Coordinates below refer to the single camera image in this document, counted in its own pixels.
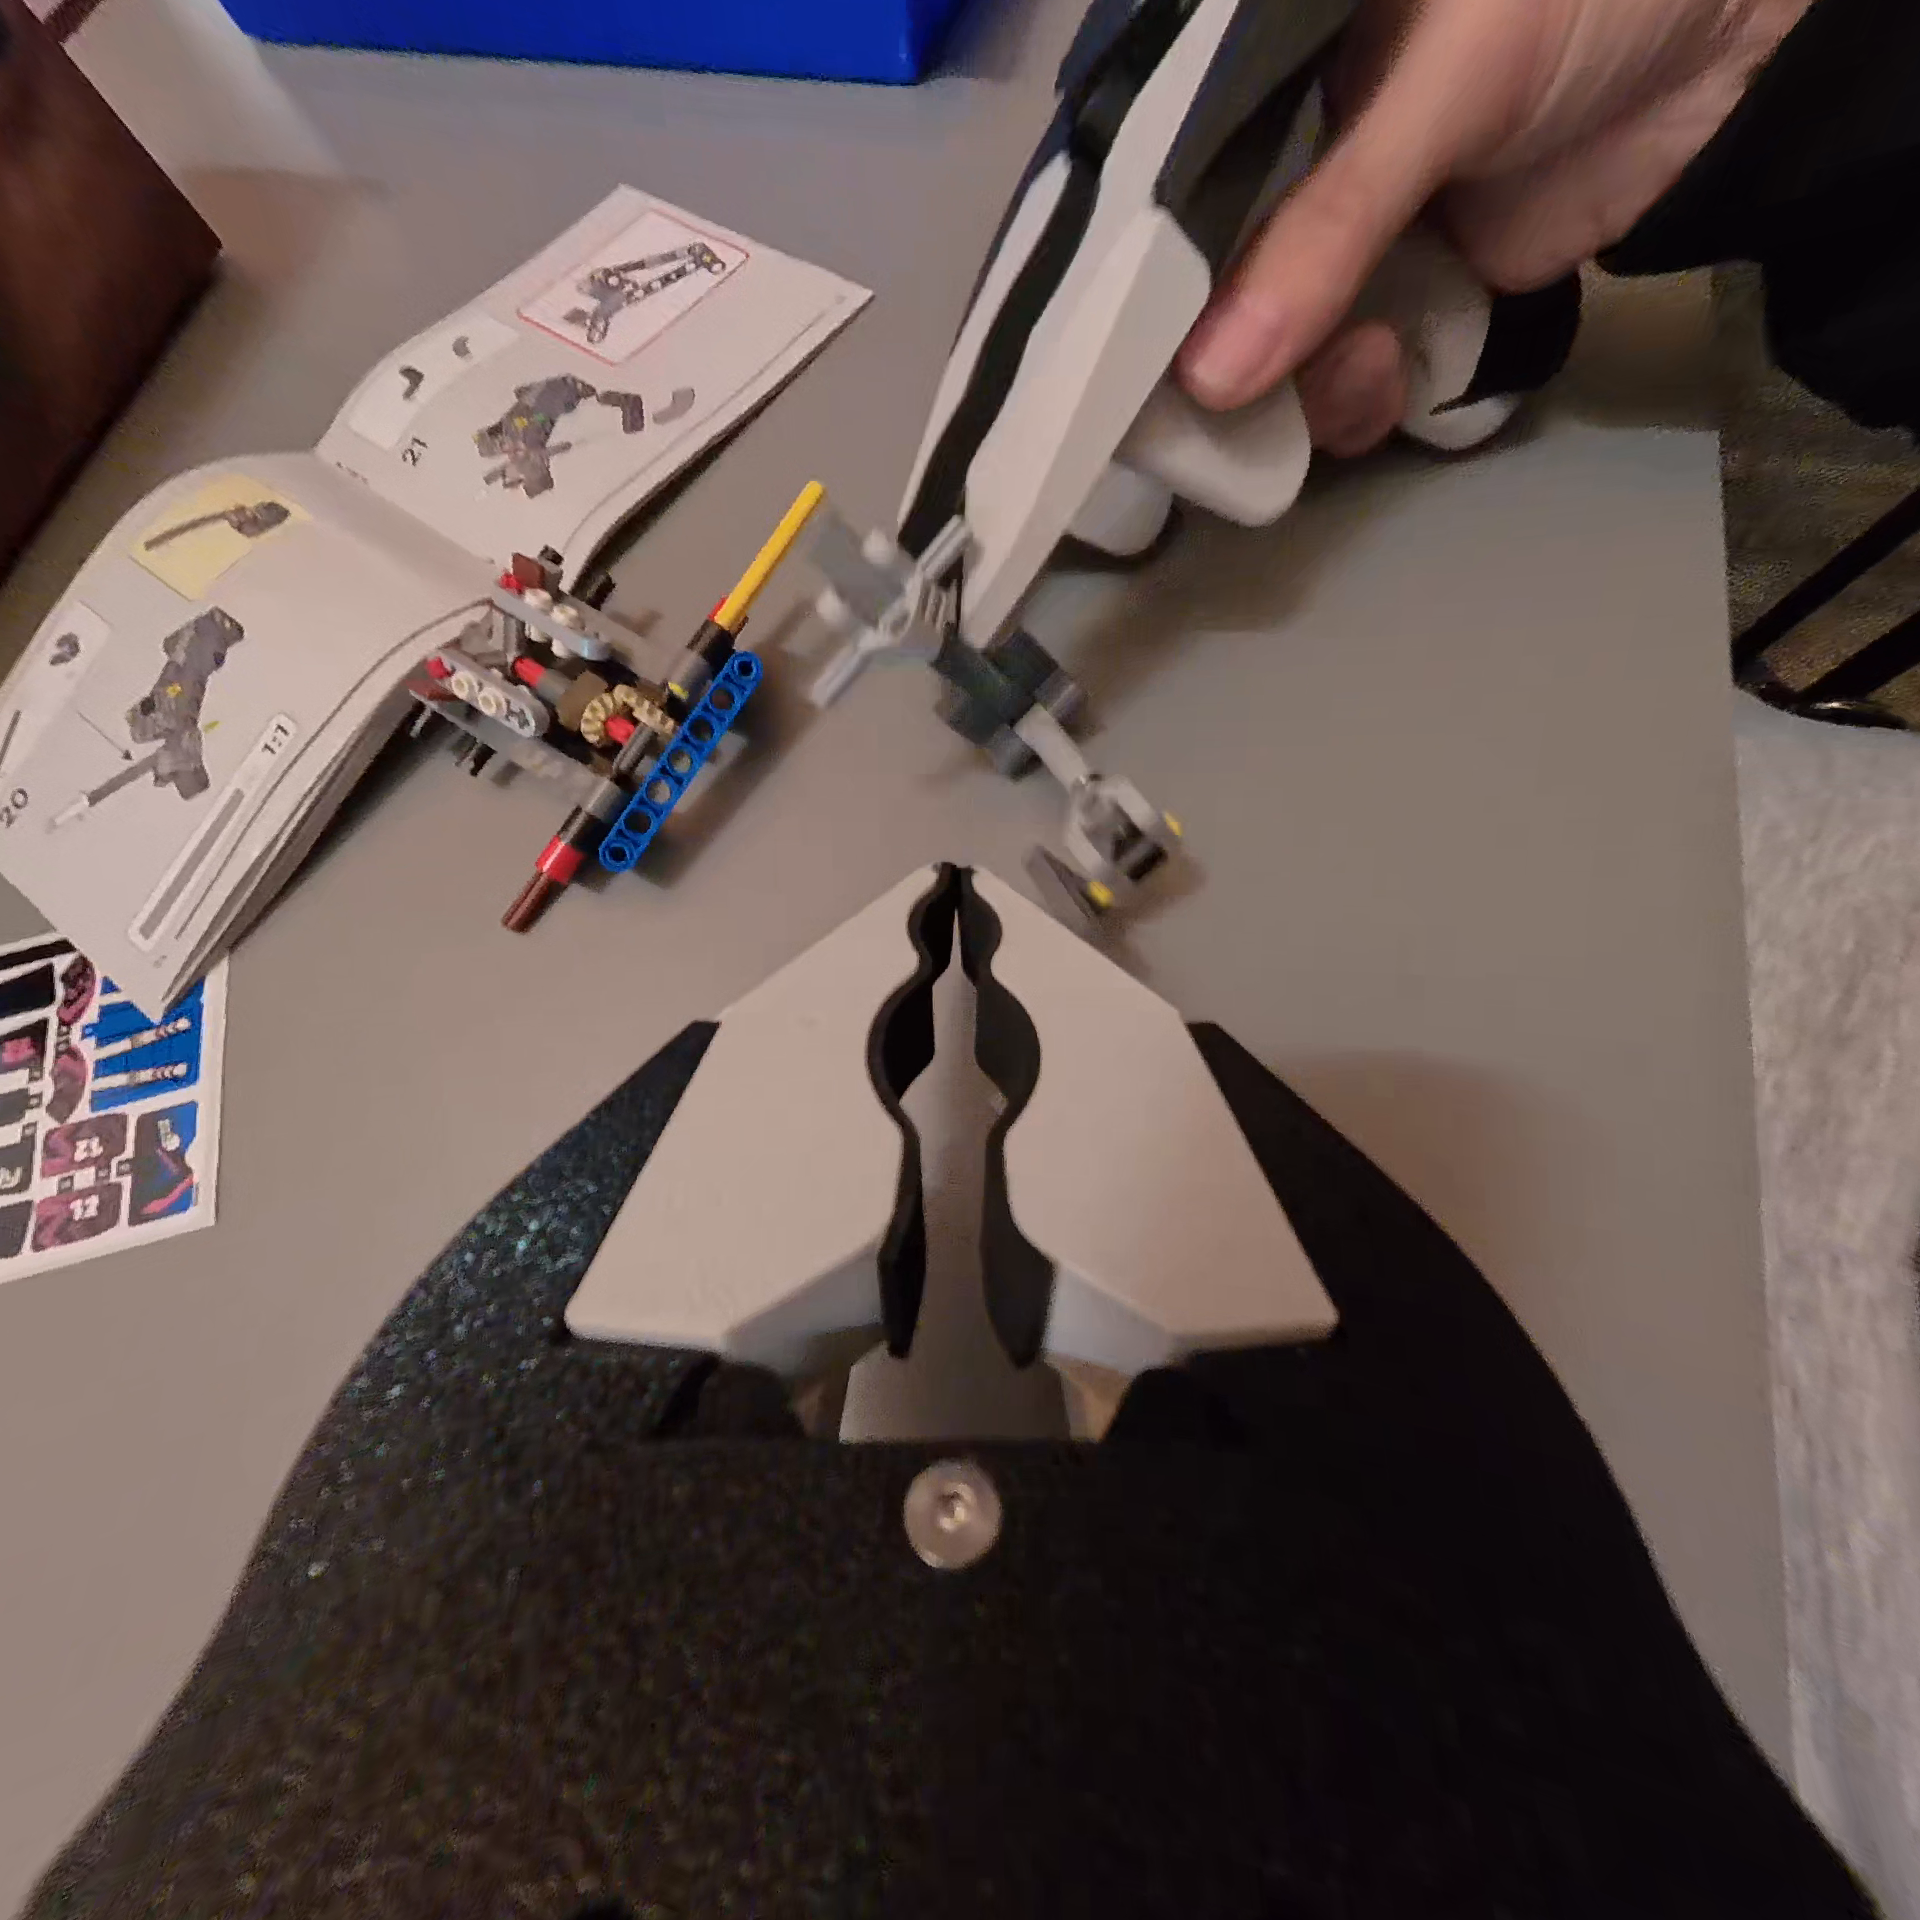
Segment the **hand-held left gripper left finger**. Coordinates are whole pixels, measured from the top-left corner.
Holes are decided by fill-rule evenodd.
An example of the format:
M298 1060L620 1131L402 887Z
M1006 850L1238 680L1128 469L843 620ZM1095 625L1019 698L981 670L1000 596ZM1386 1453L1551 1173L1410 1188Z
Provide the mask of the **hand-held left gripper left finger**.
M563 1307L597 1344L773 1374L839 1434L852 1367L903 1355L923 1300L923 1166L903 1089L932 1059L953 955L953 860L735 996Z

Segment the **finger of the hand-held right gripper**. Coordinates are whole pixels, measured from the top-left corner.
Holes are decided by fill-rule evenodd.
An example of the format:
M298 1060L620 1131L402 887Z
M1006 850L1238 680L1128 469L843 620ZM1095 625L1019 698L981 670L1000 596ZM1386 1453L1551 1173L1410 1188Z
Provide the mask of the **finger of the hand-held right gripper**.
M1120 444L1154 389L1154 80L1062 75L909 465L893 544L962 520L967 562L1139 562L1154 479Z
M955 328L955 625L989 646L1120 456L1337 39L1337 4L1091 4Z

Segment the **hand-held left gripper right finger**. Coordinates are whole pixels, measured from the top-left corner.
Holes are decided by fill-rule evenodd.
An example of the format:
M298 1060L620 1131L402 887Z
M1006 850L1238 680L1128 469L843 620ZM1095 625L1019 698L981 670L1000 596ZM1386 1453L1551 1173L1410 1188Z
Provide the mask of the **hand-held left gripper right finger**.
M1003 878L955 878L974 1059L1000 1111L978 1192L989 1324L1072 1436L1196 1355L1324 1338L1337 1311L1189 1022Z

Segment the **grey lego shock absorber subassembly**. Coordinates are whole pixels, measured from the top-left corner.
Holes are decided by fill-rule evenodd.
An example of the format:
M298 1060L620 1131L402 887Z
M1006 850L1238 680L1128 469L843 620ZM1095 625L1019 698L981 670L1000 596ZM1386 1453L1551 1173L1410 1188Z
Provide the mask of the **grey lego shock absorber subassembly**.
M981 748L1006 777L1044 770L1059 782L1063 821L1051 852L1111 884L1115 914L1172 860L1182 828L1134 781L1091 765L1075 739L1083 687L1031 633L1013 631L985 646L962 636L969 552L962 520L950 520L923 557L907 557L884 533L859 534L825 509L806 562L820 573L813 609L834 633L834 649L806 698L825 709L877 662L909 658L931 670L950 732Z

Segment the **lego chassis assembly blue beam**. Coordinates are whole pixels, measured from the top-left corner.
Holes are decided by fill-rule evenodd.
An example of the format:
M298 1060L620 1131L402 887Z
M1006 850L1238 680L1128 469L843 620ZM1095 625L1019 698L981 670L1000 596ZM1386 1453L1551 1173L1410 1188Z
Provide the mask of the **lego chassis assembly blue beam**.
M560 556L513 556L480 609L408 671L411 732L444 724L471 777L550 781L563 817L503 914L531 931L588 871L624 875L650 852L698 772L731 741L764 662L744 646L755 601L825 501L810 479L695 633L641 658L641 631L608 609L610 579L560 582Z

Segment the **lego sticker sheet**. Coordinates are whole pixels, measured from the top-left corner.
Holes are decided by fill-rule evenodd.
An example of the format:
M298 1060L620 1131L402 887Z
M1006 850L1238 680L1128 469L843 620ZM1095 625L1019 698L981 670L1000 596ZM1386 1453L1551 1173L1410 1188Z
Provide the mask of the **lego sticker sheet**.
M4 1282L214 1222L228 967L148 1014L54 932L4 940Z

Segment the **lego instruction booklet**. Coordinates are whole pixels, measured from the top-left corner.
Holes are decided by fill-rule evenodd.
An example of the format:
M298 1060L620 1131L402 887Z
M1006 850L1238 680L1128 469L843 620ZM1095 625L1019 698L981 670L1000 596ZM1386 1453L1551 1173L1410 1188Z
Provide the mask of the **lego instruction booklet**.
M4 686L4 878L161 1014L411 702L620 811L736 636L653 665L588 565L868 299L620 187L313 450L141 499Z

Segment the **person's right hand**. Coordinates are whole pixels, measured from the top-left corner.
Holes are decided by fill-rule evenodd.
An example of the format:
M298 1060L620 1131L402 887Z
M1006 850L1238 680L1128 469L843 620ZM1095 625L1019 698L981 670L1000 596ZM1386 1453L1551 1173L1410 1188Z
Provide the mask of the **person's right hand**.
M1491 289L1612 248L1736 106L1809 4L1362 4L1336 137L1259 226L1178 358L1211 410L1294 384L1310 439L1378 446L1410 349L1358 296L1416 217Z

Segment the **blue plastic bin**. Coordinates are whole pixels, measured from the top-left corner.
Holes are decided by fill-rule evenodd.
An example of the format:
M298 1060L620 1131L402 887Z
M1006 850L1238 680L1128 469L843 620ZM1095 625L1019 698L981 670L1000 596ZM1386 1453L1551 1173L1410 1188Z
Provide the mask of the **blue plastic bin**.
M261 43L917 83L967 4L224 4Z

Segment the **black metal chair base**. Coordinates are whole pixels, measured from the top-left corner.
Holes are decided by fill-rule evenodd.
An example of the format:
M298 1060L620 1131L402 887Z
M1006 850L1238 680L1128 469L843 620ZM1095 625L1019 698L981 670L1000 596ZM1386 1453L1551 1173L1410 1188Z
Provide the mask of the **black metal chair base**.
M1899 544L1916 537L1916 489L1898 499L1884 514L1839 547L1806 582L1790 588L1769 609L1731 639L1731 680L1754 698L1785 716L1850 732L1905 732L1916 717L1884 704L1884 693L1916 671L1916 609L1899 616L1881 636L1862 642L1850 657L1828 665L1803 687L1790 687L1765 665L1765 653L1800 631L1814 609L1828 608L1843 588L1862 582Z

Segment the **person's grey trousers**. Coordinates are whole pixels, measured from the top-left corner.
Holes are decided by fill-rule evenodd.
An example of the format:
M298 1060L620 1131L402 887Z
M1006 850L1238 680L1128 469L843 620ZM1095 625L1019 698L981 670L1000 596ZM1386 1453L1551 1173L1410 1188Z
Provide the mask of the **person's grey trousers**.
M1792 1771L1916 1917L1916 739L1744 698L1736 804Z

